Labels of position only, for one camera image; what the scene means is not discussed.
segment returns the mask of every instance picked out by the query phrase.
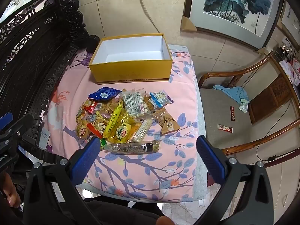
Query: screw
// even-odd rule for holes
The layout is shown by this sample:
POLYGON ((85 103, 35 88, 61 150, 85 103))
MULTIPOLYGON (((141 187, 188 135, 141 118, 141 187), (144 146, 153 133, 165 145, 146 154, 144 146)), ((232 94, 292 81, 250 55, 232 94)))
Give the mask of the screw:
POLYGON ((259 167, 263 167, 263 162, 259 161, 259 162, 257 162, 257 165, 258 165, 259 167))
POLYGON ((231 164, 236 164, 236 163, 237 163, 237 160, 236 160, 235 158, 233 158, 233 157, 230 157, 230 158, 229 158, 229 162, 230 162, 231 164))
POLYGON ((59 161, 59 164, 60 164, 60 165, 66 165, 67 162, 68 162, 68 160, 64 158, 64 159, 61 159, 61 160, 59 161))
POLYGON ((34 168, 39 168, 40 165, 41 165, 41 164, 40 164, 39 162, 36 162, 35 164, 33 164, 33 167, 34 167, 34 168))

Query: lotus painting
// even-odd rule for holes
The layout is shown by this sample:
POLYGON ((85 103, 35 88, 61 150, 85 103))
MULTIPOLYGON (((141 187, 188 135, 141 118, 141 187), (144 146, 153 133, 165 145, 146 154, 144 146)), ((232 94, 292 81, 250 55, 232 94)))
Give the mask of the lotus painting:
POLYGON ((228 35, 259 49, 274 30, 282 8, 280 1, 192 0, 190 20, 196 27, 228 35))

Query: blue cloth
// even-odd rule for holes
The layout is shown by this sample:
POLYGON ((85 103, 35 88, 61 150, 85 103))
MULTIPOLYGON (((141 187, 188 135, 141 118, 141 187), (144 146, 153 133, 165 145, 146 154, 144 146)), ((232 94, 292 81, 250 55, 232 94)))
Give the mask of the blue cloth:
POLYGON ((213 89, 223 91, 226 95, 234 99, 239 104, 241 104, 240 99, 248 100, 247 92, 239 86, 233 88, 225 88, 221 85, 215 85, 213 89))

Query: wall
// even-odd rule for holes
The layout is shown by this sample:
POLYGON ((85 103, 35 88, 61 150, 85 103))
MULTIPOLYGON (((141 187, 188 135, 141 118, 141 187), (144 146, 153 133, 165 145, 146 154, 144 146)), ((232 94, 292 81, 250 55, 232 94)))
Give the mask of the wall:
MULTIPOLYGON (((139 0, 79 0, 79 10, 89 34, 100 38, 139 33, 155 33, 156 30, 143 12, 139 0)), ((166 36, 169 44, 184 45, 190 51, 198 80, 208 72, 241 70, 259 61, 253 50, 204 32, 180 31, 185 0, 144 0, 155 24, 166 36)), ((276 29, 269 42, 274 47, 280 43, 276 29)), ((205 86, 228 82, 229 79, 208 79, 205 86)))

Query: wooden chair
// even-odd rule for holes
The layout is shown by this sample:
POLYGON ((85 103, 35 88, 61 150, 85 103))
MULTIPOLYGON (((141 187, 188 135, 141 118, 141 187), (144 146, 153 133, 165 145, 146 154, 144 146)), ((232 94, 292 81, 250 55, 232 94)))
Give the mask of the wooden chair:
POLYGON ((298 97, 287 75, 276 61, 272 52, 257 64, 244 70, 226 73, 206 73, 200 78, 198 86, 204 112, 207 139, 214 147, 222 149, 226 155, 249 150, 264 144, 300 124, 300 104, 298 97), (201 88, 204 81, 208 78, 233 77, 227 85, 227 88, 232 88, 236 86, 239 79, 245 73, 258 69, 270 60, 276 65, 280 71, 280 75, 263 92, 250 101, 246 114, 238 110, 239 104, 222 91, 201 88), (271 115, 291 98, 294 101, 298 119, 273 134, 250 142, 252 125, 271 115), (230 106, 233 106, 235 109, 235 121, 231 121, 230 106), (217 124, 233 127, 233 133, 218 130, 217 124))

